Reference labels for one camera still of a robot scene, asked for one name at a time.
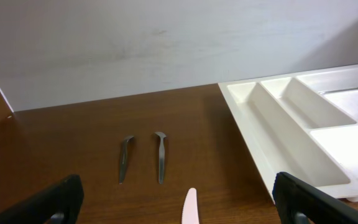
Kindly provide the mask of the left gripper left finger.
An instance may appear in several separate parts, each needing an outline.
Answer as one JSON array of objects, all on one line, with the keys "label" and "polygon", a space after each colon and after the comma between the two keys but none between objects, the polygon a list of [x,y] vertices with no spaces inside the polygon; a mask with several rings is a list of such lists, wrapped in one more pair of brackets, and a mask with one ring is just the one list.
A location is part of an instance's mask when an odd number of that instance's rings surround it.
[{"label": "left gripper left finger", "polygon": [[71,174],[0,212],[0,223],[75,223],[83,199],[81,178]]}]

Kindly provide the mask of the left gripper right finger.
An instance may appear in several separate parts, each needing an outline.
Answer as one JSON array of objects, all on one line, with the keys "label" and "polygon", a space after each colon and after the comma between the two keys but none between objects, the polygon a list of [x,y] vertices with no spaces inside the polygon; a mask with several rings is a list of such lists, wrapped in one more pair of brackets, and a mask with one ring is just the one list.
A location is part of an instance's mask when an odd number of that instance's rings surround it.
[{"label": "left gripper right finger", "polygon": [[272,195],[282,223],[358,224],[358,210],[287,172],[276,174]]}]

